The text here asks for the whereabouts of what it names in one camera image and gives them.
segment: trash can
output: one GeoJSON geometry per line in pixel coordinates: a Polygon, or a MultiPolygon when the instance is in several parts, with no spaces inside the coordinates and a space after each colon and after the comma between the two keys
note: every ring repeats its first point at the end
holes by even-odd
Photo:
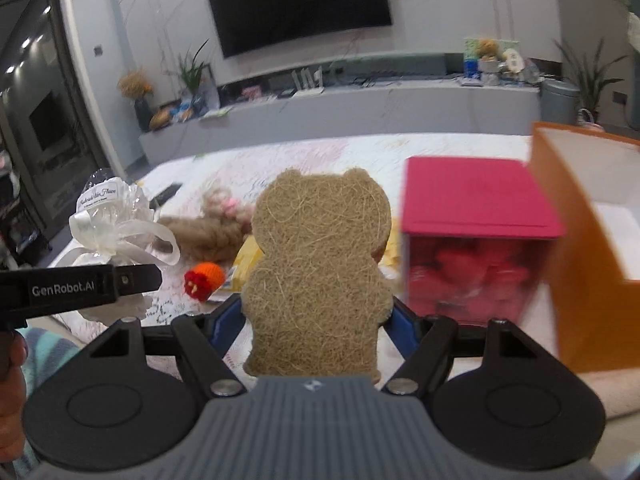
{"type": "Polygon", "coordinates": [[[575,125],[578,121],[580,90],[573,83],[545,79],[540,96],[540,117],[548,123],[575,125]]]}

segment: bear-shaped sponge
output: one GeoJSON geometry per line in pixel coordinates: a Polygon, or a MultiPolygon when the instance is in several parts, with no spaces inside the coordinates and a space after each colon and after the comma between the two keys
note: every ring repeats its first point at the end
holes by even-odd
{"type": "Polygon", "coordinates": [[[280,174],[252,220],[264,251],[242,290],[253,376],[368,375],[392,293],[376,263],[391,230],[383,189],[364,170],[280,174]]]}

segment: pink box on cabinet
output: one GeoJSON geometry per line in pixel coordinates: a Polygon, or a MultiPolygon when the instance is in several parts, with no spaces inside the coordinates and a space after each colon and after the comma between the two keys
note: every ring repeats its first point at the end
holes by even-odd
{"type": "Polygon", "coordinates": [[[563,229],[520,161],[412,157],[402,232],[409,308],[485,324],[520,320],[563,229]]]}

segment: black television screen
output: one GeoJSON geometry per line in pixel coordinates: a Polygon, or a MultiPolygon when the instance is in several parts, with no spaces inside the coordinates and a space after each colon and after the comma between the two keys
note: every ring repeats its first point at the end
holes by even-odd
{"type": "Polygon", "coordinates": [[[31,112],[29,120],[36,132],[41,150],[46,150],[67,133],[64,112],[60,109],[52,92],[49,92],[31,112]]]}
{"type": "Polygon", "coordinates": [[[392,24],[388,0],[209,2],[225,57],[323,32],[392,24]]]}

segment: human hand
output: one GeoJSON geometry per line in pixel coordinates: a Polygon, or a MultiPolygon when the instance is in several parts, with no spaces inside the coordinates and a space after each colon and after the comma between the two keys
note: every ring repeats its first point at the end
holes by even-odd
{"type": "Polygon", "coordinates": [[[9,372],[0,383],[0,463],[17,460],[24,450],[20,416],[27,400],[27,390],[20,367],[27,360],[27,343],[17,332],[14,333],[9,356],[9,372]]]}

